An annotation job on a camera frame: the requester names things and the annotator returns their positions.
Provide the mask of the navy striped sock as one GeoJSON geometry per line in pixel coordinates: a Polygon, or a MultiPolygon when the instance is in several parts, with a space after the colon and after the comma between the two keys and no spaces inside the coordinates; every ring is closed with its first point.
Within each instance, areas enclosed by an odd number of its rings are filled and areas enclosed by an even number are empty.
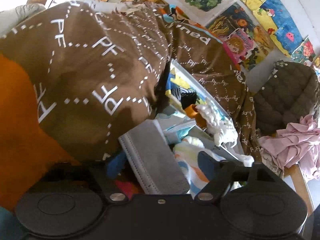
{"type": "Polygon", "coordinates": [[[171,89],[171,93],[181,103],[183,109],[195,105],[198,99],[197,93],[192,89],[178,87],[171,89]]]}

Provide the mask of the brown patterned colourful blanket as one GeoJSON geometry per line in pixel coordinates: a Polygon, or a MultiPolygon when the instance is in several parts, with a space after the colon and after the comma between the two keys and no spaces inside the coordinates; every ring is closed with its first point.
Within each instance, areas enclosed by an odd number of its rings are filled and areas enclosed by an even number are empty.
{"type": "Polygon", "coordinates": [[[155,3],[70,1],[1,35],[1,207],[57,163],[101,160],[153,115],[177,61],[260,160],[253,96],[227,43],[155,3]]]}

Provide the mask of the orange knitted cuff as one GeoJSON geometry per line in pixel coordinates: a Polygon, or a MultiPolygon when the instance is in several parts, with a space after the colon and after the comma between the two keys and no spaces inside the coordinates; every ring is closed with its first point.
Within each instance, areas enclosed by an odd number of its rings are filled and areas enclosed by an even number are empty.
{"type": "Polygon", "coordinates": [[[199,112],[196,109],[196,105],[192,104],[184,109],[186,115],[191,119],[196,119],[199,116],[199,112]]]}

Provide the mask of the grey tray with cartoon picture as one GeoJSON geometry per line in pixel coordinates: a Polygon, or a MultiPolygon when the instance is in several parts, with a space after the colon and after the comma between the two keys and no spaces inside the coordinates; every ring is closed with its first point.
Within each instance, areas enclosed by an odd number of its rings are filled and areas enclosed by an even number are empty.
{"type": "Polygon", "coordinates": [[[170,63],[168,101],[159,111],[161,116],[174,115],[195,119],[197,127],[188,135],[200,139],[206,149],[228,161],[242,162],[250,167],[253,158],[244,155],[231,117],[196,79],[177,61],[170,63]]]}

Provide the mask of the blue plastic mask packet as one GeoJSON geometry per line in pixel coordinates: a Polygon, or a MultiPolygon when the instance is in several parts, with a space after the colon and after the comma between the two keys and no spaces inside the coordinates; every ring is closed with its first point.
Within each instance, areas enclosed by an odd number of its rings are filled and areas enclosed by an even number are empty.
{"type": "Polygon", "coordinates": [[[171,115],[159,113],[156,115],[156,120],[169,145],[181,142],[189,131],[196,126],[195,119],[191,119],[180,112],[171,115]]]}

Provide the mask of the olive quilted jacket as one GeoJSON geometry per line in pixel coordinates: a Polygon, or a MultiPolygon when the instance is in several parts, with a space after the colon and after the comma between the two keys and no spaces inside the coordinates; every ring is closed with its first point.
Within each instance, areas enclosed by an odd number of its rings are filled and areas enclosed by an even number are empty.
{"type": "Polygon", "coordinates": [[[256,128],[273,135],[309,114],[319,119],[319,79],[301,63],[277,61],[267,82],[254,95],[256,128]]]}

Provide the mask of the pink shirt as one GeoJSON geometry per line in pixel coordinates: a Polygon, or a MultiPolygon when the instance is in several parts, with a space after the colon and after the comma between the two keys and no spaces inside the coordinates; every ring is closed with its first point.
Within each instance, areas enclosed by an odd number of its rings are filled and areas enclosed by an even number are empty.
{"type": "Polygon", "coordinates": [[[313,115],[301,117],[298,123],[290,122],[274,137],[264,136],[258,142],[281,170],[299,163],[308,181],[319,180],[319,127],[313,115]]]}

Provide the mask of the pink cartoon girl drawing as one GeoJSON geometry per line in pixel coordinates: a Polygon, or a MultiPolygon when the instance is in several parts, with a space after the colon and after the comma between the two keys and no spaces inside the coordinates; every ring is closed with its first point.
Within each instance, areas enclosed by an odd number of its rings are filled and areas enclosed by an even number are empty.
{"type": "Polygon", "coordinates": [[[242,63],[259,51],[258,45],[243,29],[237,28],[225,39],[225,44],[231,51],[236,63],[242,63]]]}

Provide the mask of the starry night style painting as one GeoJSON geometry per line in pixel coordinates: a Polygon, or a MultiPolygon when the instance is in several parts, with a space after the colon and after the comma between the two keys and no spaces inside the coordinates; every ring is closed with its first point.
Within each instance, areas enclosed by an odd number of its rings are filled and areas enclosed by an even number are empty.
{"type": "Polygon", "coordinates": [[[255,24],[237,2],[210,21],[206,28],[225,42],[237,64],[248,72],[274,49],[266,31],[255,24]]]}

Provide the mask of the red-haired child drawing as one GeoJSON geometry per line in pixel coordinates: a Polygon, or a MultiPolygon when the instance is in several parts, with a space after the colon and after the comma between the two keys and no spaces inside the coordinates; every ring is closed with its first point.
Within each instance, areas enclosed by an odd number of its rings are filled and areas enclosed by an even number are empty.
{"type": "Polygon", "coordinates": [[[300,46],[295,49],[290,57],[294,62],[301,63],[305,66],[311,66],[316,54],[308,36],[300,46]]]}

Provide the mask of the striped pastel cloth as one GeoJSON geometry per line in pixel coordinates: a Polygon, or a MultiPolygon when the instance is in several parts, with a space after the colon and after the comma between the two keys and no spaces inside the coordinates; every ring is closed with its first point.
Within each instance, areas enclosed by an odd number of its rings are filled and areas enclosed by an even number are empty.
{"type": "Polygon", "coordinates": [[[211,140],[206,138],[185,137],[181,142],[173,147],[175,159],[187,179],[192,197],[195,197],[213,179],[217,168],[208,168],[212,175],[205,175],[204,166],[200,165],[200,152],[204,151],[213,160],[219,162],[227,160],[240,164],[244,167],[251,167],[254,158],[250,155],[236,153],[232,148],[223,146],[217,147],[211,140]]]}

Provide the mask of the blue sea jellyfish painting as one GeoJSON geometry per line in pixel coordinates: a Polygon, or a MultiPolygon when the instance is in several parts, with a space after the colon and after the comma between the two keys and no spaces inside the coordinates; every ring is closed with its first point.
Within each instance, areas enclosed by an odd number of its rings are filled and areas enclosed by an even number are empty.
{"type": "Polygon", "coordinates": [[[241,0],[269,34],[278,49],[291,56],[303,38],[281,0],[241,0]]]}

